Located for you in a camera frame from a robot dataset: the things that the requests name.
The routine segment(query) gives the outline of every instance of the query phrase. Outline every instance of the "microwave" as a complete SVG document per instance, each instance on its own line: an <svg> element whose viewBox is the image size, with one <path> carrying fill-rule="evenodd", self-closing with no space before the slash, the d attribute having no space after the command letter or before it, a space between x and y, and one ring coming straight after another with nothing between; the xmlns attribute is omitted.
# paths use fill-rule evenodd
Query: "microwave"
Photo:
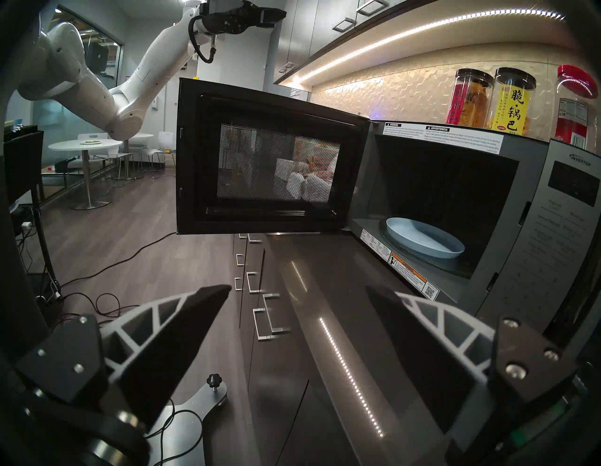
<svg viewBox="0 0 601 466"><path fill-rule="evenodd" d="M184 78L179 102L178 233L343 228L416 295L492 327L510 313L561 340L584 318L599 277L595 154ZM393 219L462 250L407 245Z"/></svg>

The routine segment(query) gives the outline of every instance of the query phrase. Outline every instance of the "textured backsplash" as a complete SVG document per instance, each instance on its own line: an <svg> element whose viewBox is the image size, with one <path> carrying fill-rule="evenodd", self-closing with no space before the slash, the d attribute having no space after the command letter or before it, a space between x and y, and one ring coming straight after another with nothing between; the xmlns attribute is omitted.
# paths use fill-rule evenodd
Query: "textured backsplash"
<svg viewBox="0 0 601 466"><path fill-rule="evenodd" d="M560 64L573 64L591 73L575 51L532 43L480 44L415 55L351 73L315 86L311 101L363 112L372 120L444 123L457 69L476 68L494 76L498 67L510 66L536 78L528 136L548 141Z"/></svg>

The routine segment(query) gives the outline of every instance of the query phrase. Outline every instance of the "red lid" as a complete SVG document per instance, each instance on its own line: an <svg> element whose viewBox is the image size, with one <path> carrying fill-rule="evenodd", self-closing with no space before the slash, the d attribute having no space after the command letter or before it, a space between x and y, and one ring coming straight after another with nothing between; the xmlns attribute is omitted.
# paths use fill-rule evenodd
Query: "red lid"
<svg viewBox="0 0 601 466"><path fill-rule="evenodd" d="M557 68L557 79L577 96L586 99L597 98L597 84L594 79L584 70L574 65L560 65Z"/></svg>

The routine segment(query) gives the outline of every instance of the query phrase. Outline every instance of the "black lid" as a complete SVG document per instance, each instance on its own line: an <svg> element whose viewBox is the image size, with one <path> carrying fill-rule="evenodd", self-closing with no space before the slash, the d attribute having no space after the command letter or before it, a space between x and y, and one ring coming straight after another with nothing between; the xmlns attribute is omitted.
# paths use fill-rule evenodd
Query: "black lid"
<svg viewBox="0 0 601 466"><path fill-rule="evenodd" d="M455 73L456 78L467 75L469 75L473 81L481 83L484 87L490 87L495 82L495 78L490 76L488 73L475 68L459 68L457 73Z"/></svg>
<svg viewBox="0 0 601 466"><path fill-rule="evenodd" d="M514 81L514 85L518 85L523 89L526 89L526 91L536 89L536 79L534 79L534 76L517 68L497 68L495 71L495 78L502 84L508 84L508 81Z"/></svg>

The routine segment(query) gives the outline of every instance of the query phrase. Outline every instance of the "warning label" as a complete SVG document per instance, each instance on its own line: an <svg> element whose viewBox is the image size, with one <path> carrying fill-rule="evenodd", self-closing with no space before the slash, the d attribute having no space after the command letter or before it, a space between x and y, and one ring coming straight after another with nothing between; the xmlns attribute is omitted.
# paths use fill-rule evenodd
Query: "warning label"
<svg viewBox="0 0 601 466"><path fill-rule="evenodd" d="M393 123L387 121L384 123L382 134L451 144L452 146L481 150L491 154L498 154L501 151L501 144L503 144L503 134L420 123Z"/></svg>
<svg viewBox="0 0 601 466"><path fill-rule="evenodd" d="M417 272L411 265L406 263L403 259L397 256L395 253L391 253L388 263L402 276L411 282L420 292L426 296L426 298L434 301L440 291L437 287L432 285L426 278Z"/></svg>
<svg viewBox="0 0 601 466"><path fill-rule="evenodd" d="M439 289L432 285L426 278L416 271L411 265L406 263L398 255L393 253L389 248L377 240L371 233L363 229L361 232L361 241L373 249L378 256L383 258L389 265L392 266L399 274L406 278L413 286L415 286L424 296L434 301L438 296Z"/></svg>

